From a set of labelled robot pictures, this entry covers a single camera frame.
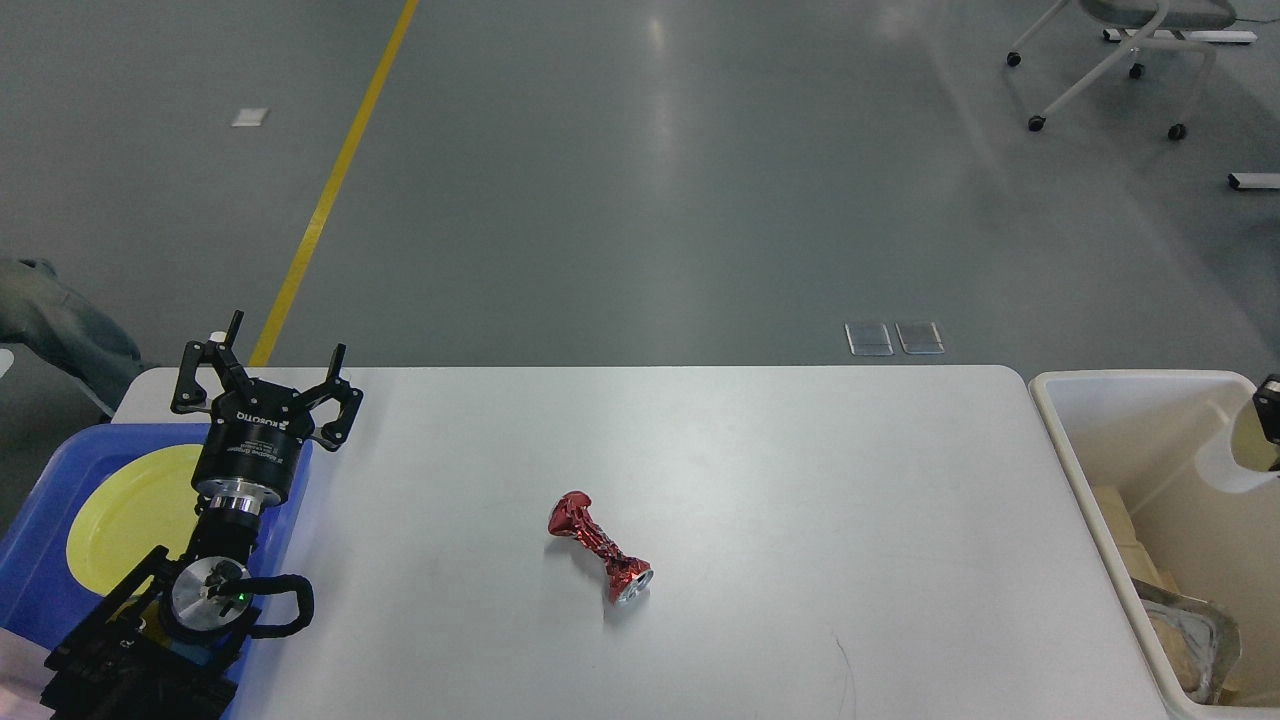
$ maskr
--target white bin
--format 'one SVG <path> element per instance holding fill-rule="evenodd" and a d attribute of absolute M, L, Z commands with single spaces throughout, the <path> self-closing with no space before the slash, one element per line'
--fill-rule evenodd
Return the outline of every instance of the white bin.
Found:
<path fill-rule="evenodd" d="M 1171 715 L 1280 720 L 1280 482 L 1221 492 L 1196 464 L 1251 404 L 1253 384 L 1235 373 L 1096 370 L 1044 373 L 1030 389 Z M 1156 565 L 1239 623 L 1231 679 L 1251 707 L 1183 694 L 1089 486 L 1115 486 Z"/>

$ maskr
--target person's leg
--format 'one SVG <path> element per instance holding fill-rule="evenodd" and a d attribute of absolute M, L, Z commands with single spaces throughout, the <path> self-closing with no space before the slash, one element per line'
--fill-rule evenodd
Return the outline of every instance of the person's leg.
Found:
<path fill-rule="evenodd" d="M 61 284 L 46 260 L 0 258 L 0 342 L 20 342 L 114 410 L 146 366 L 115 322 Z"/>

